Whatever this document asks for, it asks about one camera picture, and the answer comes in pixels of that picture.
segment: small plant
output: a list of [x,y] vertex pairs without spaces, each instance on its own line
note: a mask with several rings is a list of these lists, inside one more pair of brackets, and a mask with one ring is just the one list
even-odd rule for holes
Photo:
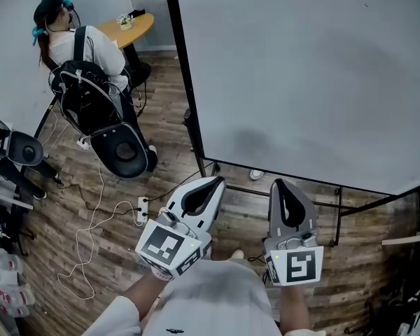
[[131,17],[127,14],[122,14],[118,19],[117,22],[120,25],[129,24],[132,21]]

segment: white cable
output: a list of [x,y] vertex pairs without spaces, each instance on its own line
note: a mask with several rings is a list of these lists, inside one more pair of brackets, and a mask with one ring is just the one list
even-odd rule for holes
[[56,113],[54,113],[54,112],[53,112],[53,109],[52,109],[52,108],[50,109],[50,112],[52,112],[52,113],[53,113],[53,115],[55,115],[55,117],[56,117],[56,122],[55,122],[55,126],[54,126],[54,128],[53,128],[53,131],[51,131],[50,136],[48,136],[48,138],[45,140],[45,142],[43,142],[43,143],[42,143],[42,146],[44,146],[44,145],[48,142],[48,140],[51,138],[51,136],[53,135],[53,133],[55,133],[56,126],[57,126],[57,115],[56,115]]
[[59,133],[59,136],[57,136],[56,141],[54,142],[54,144],[51,146],[50,150],[48,151],[48,155],[50,155],[51,151],[56,145],[57,140],[61,137],[62,133],[64,133],[64,131],[67,129],[68,126],[70,125],[65,126],[64,129],[61,131],[61,133]]
[[[59,281],[59,283],[61,284],[61,286],[62,286],[63,288],[65,288],[65,289],[67,289],[68,291],[70,291],[70,293],[72,293],[73,295],[75,295],[75,296],[76,296],[78,299],[80,299],[80,300],[90,300],[90,299],[92,299],[92,298],[95,296],[95,290],[94,290],[93,286],[90,284],[90,282],[89,282],[89,280],[88,280],[88,278],[86,277],[85,272],[84,272],[84,265],[90,264],[90,263],[92,262],[93,249],[95,248],[95,240],[93,239],[92,234],[90,233],[90,231],[91,231],[92,229],[95,229],[98,225],[100,225],[100,224],[102,224],[102,223],[105,223],[106,221],[111,220],[111,219],[113,218],[113,216],[115,215],[115,212],[116,212],[116,210],[117,210],[118,206],[119,206],[120,204],[122,204],[122,203],[128,203],[128,204],[131,206],[132,214],[133,214],[133,216],[134,216],[134,223],[135,223],[135,225],[137,225],[137,222],[136,222],[136,220],[135,220],[135,211],[134,211],[134,207],[133,207],[133,206],[132,206],[132,204],[131,204],[130,202],[128,202],[127,200],[122,200],[122,201],[121,201],[121,202],[119,202],[117,205],[115,205],[115,208],[113,209],[113,213],[112,213],[112,215],[111,215],[111,217],[110,217],[110,218],[107,218],[106,220],[100,221],[98,224],[95,224],[95,225],[92,227],[93,218],[95,217],[95,212],[97,211],[97,209],[98,209],[99,205],[101,204],[101,200],[102,200],[102,197],[103,197],[103,191],[104,191],[104,181],[103,181],[103,177],[102,177],[102,175],[101,175],[101,164],[100,164],[100,162],[99,162],[99,158],[98,158],[98,172],[99,172],[99,178],[101,179],[101,192],[100,192],[100,194],[99,194],[99,201],[98,201],[98,204],[97,204],[97,206],[95,207],[95,209],[94,209],[94,211],[93,211],[93,213],[92,213],[92,218],[90,219],[90,224],[89,224],[89,227],[88,227],[87,229],[79,229],[79,230],[76,232],[76,251],[77,251],[77,253],[78,253],[78,257],[79,257],[80,262],[79,262],[78,264],[76,264],[76,265],[73,267],[73,269],[71,270],[70,274],[68,274],[68,275],[63,274],[63,273],[61,273],[61,272],[58,272],[58,273],[57,273],[57,280]],[[79,253],[79,243],[78,243],[78,233],[79,233],[79,232],[88,232],[88,234],[89,234],[89,238],[91,238],[91,240],[92,240],[92,249],[90,250],[90,257],[89,257],[89,260],[88,260],[88,261],[86,261],[86,262],[83,262],[83,259],[81,258],[81,254]],[[89,296],[89,297],[81,297],[81,296],[77,296],[77,294],[75,294],[72,290],[70,290],[67,286],[65,286],[65,285],[61,282],[61,280],[60,280],[60,278],[59,278],[59,276],[60,276],[60,275],[62,275],[63,277],[66,277],[66,278],[68,279],[69,277],[71,277],[71,275],[74,273],[75,269],[76,269],[78,266],[81,266],[81,271],[83,272],[84,280],[87,282],[88,286],[92,289],[92,296]]]

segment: headset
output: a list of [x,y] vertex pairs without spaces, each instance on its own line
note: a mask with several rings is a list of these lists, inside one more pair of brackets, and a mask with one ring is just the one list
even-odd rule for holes
[[[73,14],[71,14],[71,12],[74,12],[75,15],[76,15],[76,18],[78,19],[78,23],[79,23],[78,27],[81,27],[81,19],[79,18],[79,15],[75,10],[75,6],[73,4],[73,1],[72,0],[62,0],[61,6],[65,7],[66,10],[70,13],[69,14],[69,16],[70,16],[69,24],[71,24],[73,22]],[[70,30],[55,30],[55,31],[50,30],[50,28],[47,26],[46,21],[45,21],[45,30],[47,30],[48,32],[63,32],[63,31],[70,32]]]

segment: power strip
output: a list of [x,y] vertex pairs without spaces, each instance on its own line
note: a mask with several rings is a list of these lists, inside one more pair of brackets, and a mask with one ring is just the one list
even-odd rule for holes
[[89,143],[85,141],[85,139],[77,140],[76,144],[78,144],[78,146],[80,146],[84,151],[88,151],[90,147],[92,147]]
[[140,197],[137,208],[139,209],[137,212],[137,222],[146,224],[148,222],[148,198]]

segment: round table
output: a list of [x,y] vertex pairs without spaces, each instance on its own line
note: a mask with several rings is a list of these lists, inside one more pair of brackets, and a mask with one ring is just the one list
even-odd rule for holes
[[133,82],[136,86],[142,84],[151,74],[151,66],[139,60],[133,42],[142,37],[154,25],[152,14],[143,14],[132,21],[132,27],[123,31],[116,20],[110,20],[97,26],[111,41],[117,41],[118,48],[125,52],[132,70]]

